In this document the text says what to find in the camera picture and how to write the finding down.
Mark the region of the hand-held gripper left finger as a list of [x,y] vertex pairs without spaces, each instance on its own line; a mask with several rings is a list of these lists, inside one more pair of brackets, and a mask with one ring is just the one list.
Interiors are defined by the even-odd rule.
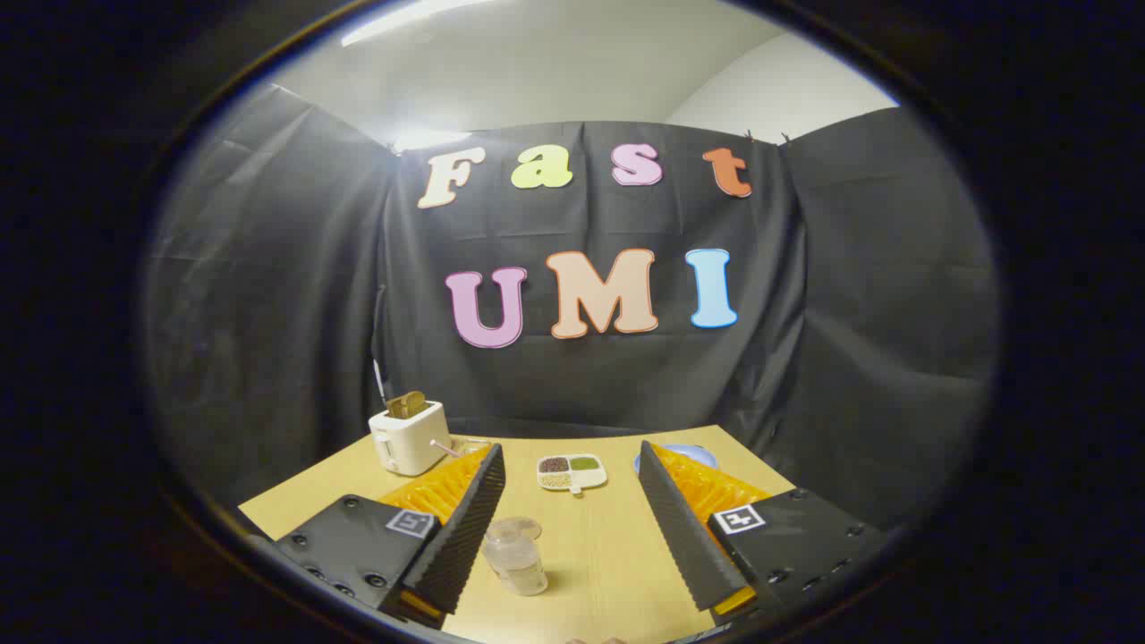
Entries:
[[346,494],[274,545],[335,591],[441,629],[455,614],[505,489],[499,443],[485,443],[380,500]]

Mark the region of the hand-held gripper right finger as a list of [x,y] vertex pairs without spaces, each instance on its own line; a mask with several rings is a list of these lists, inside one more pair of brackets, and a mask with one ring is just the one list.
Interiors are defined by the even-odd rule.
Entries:
[[663,445],[641,445],[638,478],[692,602],[717,626],[810,606],[886,543],[807,488],[769,494]]

